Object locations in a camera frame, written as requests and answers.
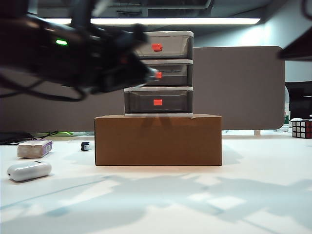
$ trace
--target gray drawer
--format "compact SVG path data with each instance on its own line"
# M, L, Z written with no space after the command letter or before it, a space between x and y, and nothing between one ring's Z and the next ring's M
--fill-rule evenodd
M149 43L137 48L141 59L193 59L194 35L190 31L146 32Z
M125 89L125 113L192 113L192 87Z
M148 66L157 69L162 76L158 81L146 86L192 86L193 61L189 59L142 60Z

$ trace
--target rubik's cube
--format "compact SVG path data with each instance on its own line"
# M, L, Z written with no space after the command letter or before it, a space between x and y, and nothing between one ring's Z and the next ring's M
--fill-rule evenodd
M298 138L312 138L312 120L293 121L292 136Z

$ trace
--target green led light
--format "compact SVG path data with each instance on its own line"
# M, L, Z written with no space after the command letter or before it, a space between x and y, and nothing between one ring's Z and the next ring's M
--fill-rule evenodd
M67 45L67 41L62 40L62 39L57 39L56 44L58 44L58 45Z

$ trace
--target red drawer handle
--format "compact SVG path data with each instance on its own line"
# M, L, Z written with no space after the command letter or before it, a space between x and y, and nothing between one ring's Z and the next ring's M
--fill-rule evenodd
M156 78L161 79L162 78L162 72L156 72Z
M162 106L162 99L154 99L154 106Z
M160 43L153 43L153 44L152 44L152 49L153 49L155 52L162 51L162 44L160 44Z

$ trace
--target gray partition panel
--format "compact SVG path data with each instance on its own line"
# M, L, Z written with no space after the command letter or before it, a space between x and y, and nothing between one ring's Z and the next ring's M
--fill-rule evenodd
M223 116L223 129L277 129L283 123L284 62L279 47L194 48L194 113ZM33 79L11 76L29 85ZM74 96L44 83L36 90ZM8 90L0 88L0 93ZM93 131L94 117L124 114L123 91L58 102L28 95L0 98L0 132Z
M75 96L71 88L59 84L43 84L38 90ZM94 131L95 117L124 113L123 99L123 90L89 95L82 102L50 101L28 95L0 98L0 132Z
M194 48L194 113L223 116L223 129L278 129L284 61L276 46Z

